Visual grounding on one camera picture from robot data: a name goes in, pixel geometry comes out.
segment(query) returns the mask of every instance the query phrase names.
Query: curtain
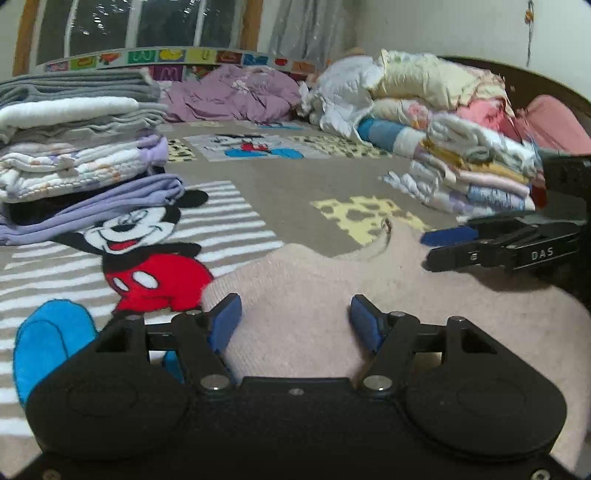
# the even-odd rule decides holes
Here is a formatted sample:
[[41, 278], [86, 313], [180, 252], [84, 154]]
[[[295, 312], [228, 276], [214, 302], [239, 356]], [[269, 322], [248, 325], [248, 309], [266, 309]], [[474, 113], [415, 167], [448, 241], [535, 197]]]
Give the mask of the curtain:
[[355, 35], [350, 18], [354, 0], [282, 0], [271, 35], [270, 53], [304, 59], [323, 68], [336, 50], [343, 51]]

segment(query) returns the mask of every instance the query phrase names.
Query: blue gripper pad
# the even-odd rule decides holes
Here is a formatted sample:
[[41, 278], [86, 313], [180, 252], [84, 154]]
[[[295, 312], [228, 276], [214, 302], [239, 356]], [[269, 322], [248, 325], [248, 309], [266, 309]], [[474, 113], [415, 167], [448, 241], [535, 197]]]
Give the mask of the blue gripper pad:
[[469, 226], [459, 226], [457, 228], [426, 232], [421, 237], [421, 243], [428, 247], [450, 247], [465, 242], [472, 242], [477, 238], [477, 230]]
[[237, 295], [213, 319], [212, 331], [207, 341], [214, 352], [222, 353], [226, 349], [241, 317], [242, 300]]
[[[242, 300], [239, 296], [236, 296], [227, 305], [224, 305], [222, 311], [216, 314], [212, 321], [212, 330], [207, 337], [207, 342], [214, 352], [222, 353], [226, 349], [241, 317]], [[166, 352], [162, 359], [162, 366], [179, 382], [184, 383], [183, 372], [178, 362], [177, 352]]]
[[378, 330], [378, 319], [355, 297], [351, 300], [350, 321], [365, 347], [377, 352], [384, 340]]

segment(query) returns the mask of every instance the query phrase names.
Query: purple cloth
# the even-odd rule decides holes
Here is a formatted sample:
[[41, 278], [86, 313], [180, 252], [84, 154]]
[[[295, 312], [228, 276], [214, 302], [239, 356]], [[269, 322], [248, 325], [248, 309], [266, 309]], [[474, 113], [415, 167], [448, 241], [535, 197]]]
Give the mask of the purple cloth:
[[0, 245], [44, 242], [60, 233], [80, 230], [137, 208], [169, 205], [183, 194], [179, 177], [159, 174], [124, 183], [35, 225], [13, 225], [0, 217]]
[[166, 137], [160, 138], [157, 143], [153, 142], [151, 145], [147, 144], [146, 148], [143, 146], [140, 147], [139, 157], [146, 167], [164, 167], [164, 164], [168, 161], [168, 141], [166, 140]]
[[201, 81], [174, 82], [163, 102], [172, 122], [250, 120], [256, 123], [288, 119], [300, 103], [298, 85], [269, 67], [223, 65]]

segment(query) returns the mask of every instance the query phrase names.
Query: mickey mouse ear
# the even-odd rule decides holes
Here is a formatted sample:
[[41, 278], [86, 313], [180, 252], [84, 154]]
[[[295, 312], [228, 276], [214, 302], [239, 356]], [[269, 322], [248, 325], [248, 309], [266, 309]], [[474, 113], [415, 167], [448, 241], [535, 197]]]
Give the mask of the mickey mouse ear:
[[208, 198], [209, 195], [201, 190], [185, 190], [184, 195], [174, 205], [178, 208], [197, 208], [203, 205]]

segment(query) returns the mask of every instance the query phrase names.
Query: purple blanket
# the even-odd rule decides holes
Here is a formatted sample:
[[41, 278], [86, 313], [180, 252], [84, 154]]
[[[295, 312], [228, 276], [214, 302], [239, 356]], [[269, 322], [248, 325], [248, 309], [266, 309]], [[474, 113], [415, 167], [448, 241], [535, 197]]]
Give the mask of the purple blanket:
[[223, 65], [201, 81], [174, 82], [163, 100], [171, 122], [288, 119], [300, 103], [298, 85], [269, 67]]

